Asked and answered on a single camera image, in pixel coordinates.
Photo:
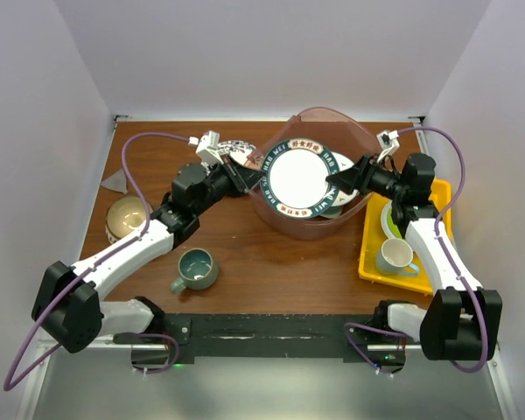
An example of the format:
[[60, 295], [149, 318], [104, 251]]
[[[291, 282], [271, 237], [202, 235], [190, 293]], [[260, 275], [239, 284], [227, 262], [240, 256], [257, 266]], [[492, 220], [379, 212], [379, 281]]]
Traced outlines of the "blue floral plate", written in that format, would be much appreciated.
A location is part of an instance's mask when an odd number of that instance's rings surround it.
[[256, 150], [256, 147], [243, 140], [228, 140], [218, 143], [217, 151], [220, 156], [229, 155], [237, 164], [248, 166], [249, 155]]

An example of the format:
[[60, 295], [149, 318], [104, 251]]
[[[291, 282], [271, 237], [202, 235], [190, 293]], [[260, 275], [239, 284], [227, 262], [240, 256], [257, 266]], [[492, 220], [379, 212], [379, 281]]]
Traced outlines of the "pink translucent plastic bin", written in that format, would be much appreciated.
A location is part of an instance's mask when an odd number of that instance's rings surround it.
[[[258, 169], [264, 156], [284, 140], [308, 138], [323, 144], [334, 153], [343, 167], [350, 167], [364, 155], [382, 151], [379, 141], [353, 118], [335, 109], [308, 108], [292, 116], [288, 122], [264, 145], [247, 157], [247, 164]], [[335, 233], [347, 224], [369, 202], [371, 195], [356, 194], [353, 198], [341, 193], [343, 201], [336, 201], [332, 209], [337, 217], [318, 216], [311, 219], [292, 219], [272, 210], [260, 187], [249, 193], [258, 216], [277, 232], [300, 240], [317, 240]]]

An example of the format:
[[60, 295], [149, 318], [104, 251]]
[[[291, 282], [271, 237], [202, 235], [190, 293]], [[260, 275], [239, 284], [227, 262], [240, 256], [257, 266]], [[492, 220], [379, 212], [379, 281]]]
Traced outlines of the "dark green lettered plate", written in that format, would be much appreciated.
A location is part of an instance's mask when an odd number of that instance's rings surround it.
[[272, 210], [290, 219], [307, 220], [333, 206], [339, 195], [327, 178], [340, 171], [322, 143], [292, 138], [273, 146], [261, 164], [262, 196]]

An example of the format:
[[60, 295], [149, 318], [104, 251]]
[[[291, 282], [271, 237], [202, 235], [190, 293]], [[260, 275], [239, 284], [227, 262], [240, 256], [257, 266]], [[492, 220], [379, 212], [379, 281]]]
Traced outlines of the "cream patterned bowl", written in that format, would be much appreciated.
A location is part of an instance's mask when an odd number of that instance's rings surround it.
[[118, 242], [128, 234], [139, 229], [152, 206], [144, 206], [136, 195], [126, 195], [115, 201], [108, 209], [105, 220], [106, 236], [110, 244]]

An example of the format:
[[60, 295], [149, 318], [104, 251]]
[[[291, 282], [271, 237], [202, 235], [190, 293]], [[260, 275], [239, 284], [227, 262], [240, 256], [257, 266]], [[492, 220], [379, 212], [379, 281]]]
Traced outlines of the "mint green divided tray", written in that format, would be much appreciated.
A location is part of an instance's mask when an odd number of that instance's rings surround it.
[[332, 206], [321, 214], [321, 217], [332, 220], [339, 218], [343, 213], [343, 206]]

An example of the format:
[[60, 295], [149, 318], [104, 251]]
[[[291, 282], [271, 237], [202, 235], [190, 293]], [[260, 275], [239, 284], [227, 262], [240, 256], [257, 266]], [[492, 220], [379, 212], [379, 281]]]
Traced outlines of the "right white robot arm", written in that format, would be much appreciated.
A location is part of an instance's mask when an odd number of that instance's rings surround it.
[[382, 302], [381, 317], [372, 323], [374, 337], [390, 344], [404, 334], [421, 345], [427, 359], [475, 372], [494, 356], [502, 298], [474, 278], [452, 246], [444, 212], [430, 199], [435, 166], [432, 157], [413, 153], [396, 172], [364, 156], [326, 180], [343, 193], [377, 193], [390, 200], [392, 220], [418, 256], [434, 292], [427, 310]]

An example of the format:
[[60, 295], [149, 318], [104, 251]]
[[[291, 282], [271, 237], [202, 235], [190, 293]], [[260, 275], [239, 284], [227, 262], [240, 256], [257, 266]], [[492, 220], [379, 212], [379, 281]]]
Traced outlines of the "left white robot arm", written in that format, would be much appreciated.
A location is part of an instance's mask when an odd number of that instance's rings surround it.
[[31, 317], [69, 353], [96, 338], [134, 333], [144, 343], [164, 332], [163, 311], [149, 299], [108, 302], [123, 280], [154, 259], [172, 252], [199, 228], [200, 216], [225, 197], [252, 190], [263, 171], [246, 168], [229, 157], [205, 168], [182, 166], [161, 206], [137, 231], [103, 251], [71, 265], [55, 262], [46, 270]]

